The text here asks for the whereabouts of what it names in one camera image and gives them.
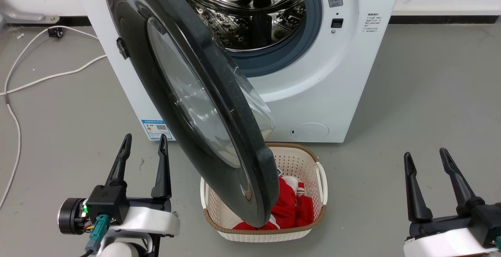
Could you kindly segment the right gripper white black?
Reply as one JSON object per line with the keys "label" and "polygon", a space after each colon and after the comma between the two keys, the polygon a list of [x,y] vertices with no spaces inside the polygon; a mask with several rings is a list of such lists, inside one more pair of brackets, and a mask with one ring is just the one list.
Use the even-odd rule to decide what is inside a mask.
{"label": "right gripper white black", "polygon": [[403,156],[409,236],[406,257],[494,257],[500,251],[500,203],[485,204],[477,196],[446,148],[440,148],[444,171],[449,175],[458,216],[433,219],[426,206],[410,152]]}

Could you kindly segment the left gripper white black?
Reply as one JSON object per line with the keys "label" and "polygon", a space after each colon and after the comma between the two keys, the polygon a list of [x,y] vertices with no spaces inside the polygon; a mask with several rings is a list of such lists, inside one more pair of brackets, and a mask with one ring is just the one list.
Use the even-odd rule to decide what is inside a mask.
{"label": "left gripper white black", "polygon": [[151,198],[127,198],[124,180],[131,153],[132,134],[126,134],[105,185],[94,187],[89,198],[69,198],[58,212],[61,233],[103,238],[108,231],[128,231],[161,236],[179,234],[180,219],[170,209],[172,198],[168,139],[161,134],[158,169]]}

